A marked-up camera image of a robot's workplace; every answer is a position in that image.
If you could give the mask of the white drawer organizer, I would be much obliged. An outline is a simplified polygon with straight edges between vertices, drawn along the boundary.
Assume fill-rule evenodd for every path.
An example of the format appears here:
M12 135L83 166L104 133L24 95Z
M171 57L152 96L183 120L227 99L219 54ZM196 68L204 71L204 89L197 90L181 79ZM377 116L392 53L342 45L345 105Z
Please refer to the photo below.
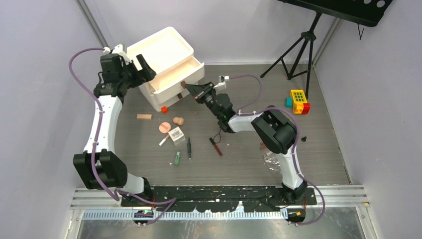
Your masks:
M127 47L126 54L137 69L141 54L156 72L153 80L139 86L152 107L160 112L189 94L184 84L198 84L205 76L205 64L194 57L194 49L173 27L168 26Z

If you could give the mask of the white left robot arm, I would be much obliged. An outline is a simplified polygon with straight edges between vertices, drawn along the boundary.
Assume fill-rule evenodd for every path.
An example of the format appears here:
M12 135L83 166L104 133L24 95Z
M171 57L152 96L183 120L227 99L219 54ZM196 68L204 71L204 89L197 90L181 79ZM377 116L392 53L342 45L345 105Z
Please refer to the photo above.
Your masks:
M118 194L130 194L135 202L147 206L153 194L145 177L128 172L125 163L115 154L115 132L119 114L128 89L136 88L156 77L142 54L125 60L121 53L107 53L100 57L102 70L99 82L89 90L94 99L95 116L92 130L83 152L75 154L73 165L89 190L104 190L115 200Z

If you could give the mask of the white concealer stick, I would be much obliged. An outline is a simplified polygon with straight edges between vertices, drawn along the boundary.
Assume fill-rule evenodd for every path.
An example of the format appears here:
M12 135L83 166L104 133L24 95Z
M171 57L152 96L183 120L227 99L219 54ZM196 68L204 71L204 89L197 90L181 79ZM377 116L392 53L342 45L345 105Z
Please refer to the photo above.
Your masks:
M166 135L161 141L160 141L160 143L159 143L159 146L162 146L165 142L166 142L166 140L169 138L170 136L169 135Z

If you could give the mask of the dark green makeup stick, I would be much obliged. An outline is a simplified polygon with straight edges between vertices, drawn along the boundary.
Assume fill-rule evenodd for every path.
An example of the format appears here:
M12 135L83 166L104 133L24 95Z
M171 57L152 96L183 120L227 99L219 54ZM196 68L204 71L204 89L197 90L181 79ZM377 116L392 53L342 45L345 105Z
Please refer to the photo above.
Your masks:
M187 139L187 154L188 154L188 159L191 160L192 159L192 145L191 145L190 138Z

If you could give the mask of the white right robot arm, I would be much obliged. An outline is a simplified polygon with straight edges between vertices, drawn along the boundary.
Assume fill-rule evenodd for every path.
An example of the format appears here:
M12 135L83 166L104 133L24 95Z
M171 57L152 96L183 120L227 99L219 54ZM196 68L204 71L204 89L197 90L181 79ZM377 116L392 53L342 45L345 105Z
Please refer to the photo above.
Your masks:
M216 117L219 128L225 133L254 131L261 141L276 156L282 174L282 193L290 204L297 204L304 198L308 186L300 171L296 157L299 130L280 108L268 106L264 110L241 113L233 110L227 94L217 94L212 83L200 86L193 94L199 104Z

